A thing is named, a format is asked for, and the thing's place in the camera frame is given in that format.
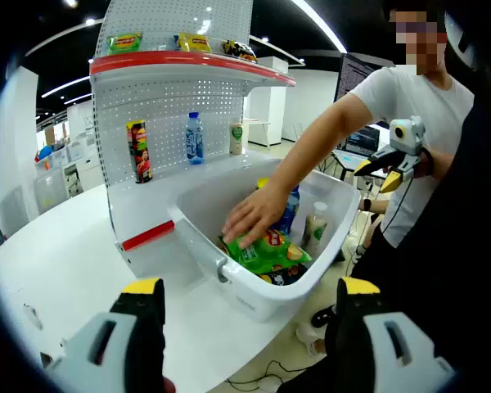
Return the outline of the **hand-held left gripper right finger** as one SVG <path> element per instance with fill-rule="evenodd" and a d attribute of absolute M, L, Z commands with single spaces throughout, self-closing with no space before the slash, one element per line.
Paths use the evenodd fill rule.
<path fill-rule="evenodd" d="M 341 278 L 336 306 L 336 392 L 441 392 L 455 377 L 406 314 L 388 311 L 374 284 Z"/>

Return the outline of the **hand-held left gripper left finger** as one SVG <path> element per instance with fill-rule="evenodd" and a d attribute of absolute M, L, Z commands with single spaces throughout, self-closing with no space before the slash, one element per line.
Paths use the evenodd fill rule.
<path fill-rule="evenodd" d="M 47 372 L 64 392 L 164 392 L 164 325 L 163 281 L 139 279 L 67 341 Z"/>

